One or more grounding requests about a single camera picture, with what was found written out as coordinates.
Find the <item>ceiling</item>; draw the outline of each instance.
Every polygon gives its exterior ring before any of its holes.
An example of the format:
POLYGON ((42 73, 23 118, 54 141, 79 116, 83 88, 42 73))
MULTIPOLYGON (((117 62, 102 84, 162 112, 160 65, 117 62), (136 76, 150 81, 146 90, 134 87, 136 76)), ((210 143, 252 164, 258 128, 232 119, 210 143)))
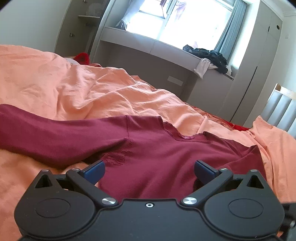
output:
POLYGON ((279 8, 285 12, 293 11, 295 10, 294 6, 288 2, 288 0, 272 0, 276 5, 279 6, 279 8))

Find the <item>bed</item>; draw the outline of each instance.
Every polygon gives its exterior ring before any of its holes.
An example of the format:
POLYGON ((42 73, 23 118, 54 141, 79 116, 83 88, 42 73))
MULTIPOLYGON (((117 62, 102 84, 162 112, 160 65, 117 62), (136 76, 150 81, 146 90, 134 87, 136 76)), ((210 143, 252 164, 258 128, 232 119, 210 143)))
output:
MULTIPOLYGON (((161 116, 186 136, 208 131, 245 146, 258 145, 267 181, 283 203, 295 202, 296 140, 260 116, 248 131, 235 130, 221 119, 182 102, 169 91, 155 89, 124 69, 73 65, 49 52, 0 45, 0 104, 14 105, 54 120, 104 118, 118 115, 161 116)), ((40 169, 55 174, 83 169, 48 167, 30 157, 0 150, 0 236, 20 237, 13 212, 40 169)))

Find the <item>white cloth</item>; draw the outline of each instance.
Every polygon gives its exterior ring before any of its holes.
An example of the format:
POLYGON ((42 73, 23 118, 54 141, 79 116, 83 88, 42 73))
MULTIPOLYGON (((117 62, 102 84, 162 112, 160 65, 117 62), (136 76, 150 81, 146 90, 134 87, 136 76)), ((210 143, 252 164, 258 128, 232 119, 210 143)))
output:
POLYGON ((126 13, 124 17, 122 18, 122 21, 127 25, 130 23, 131 18, 140 10, 140 7, 144 3, 145 0, 131 0, 131 3, 128 6, 128 9, 126 10, 126 13))
POLYGON ((76 60, 74 59, 71 59, 71 58, 64 58, 65 60, 67 60, 68 62, 70 62, 71 64, 74 64, 74 65, 80 65, 80 63, 78 63, 76 60))
POLYGON ((230 65, 226 65, 226 68, 228 69, 227 71, 227 75, 231 75, 232 74, 232 70, 231 70, 231 66, 230 65))
POLYGON ((202 58, 197 65, 196 69, 194 69, 194 73, 196 73, 201 79, 208 69, 217 69, 218 67, 211 64, 211 61, 207 58, 202 58))

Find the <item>metal screw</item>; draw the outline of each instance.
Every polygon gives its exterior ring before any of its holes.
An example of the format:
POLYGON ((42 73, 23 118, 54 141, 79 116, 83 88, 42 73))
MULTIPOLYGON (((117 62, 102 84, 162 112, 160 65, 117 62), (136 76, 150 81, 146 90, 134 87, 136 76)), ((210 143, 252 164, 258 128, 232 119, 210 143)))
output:
POLYGON ((185 197, 182 201, 187 205, 193 205, 197 203, 197 199, 194 197, 185 197))
POLYGON ((153 207, 154 204, 153 203, 146 203, 146 207, 153 207))
POLYGON ((102 204, 105 204, 105 205, 113 205, 115 203, 116 203, 116 199, 112 197, 105 197, 102 199, 102 204))

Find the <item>maroon long-sleeve shirt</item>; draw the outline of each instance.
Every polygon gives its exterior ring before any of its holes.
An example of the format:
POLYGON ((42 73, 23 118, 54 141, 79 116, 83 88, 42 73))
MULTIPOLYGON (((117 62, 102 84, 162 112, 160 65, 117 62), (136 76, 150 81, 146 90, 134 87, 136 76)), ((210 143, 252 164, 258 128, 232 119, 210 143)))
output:
POLYGON ((245 147, 208 132, 183 136, 154 116, 55 121, 3 104, 0 148, 54 167, 101 159, 106 173, 99 187, 118 200, 180 200, 193 192, 196 160, 235 174, 258 169, 265 177, 257 146, 245 147))

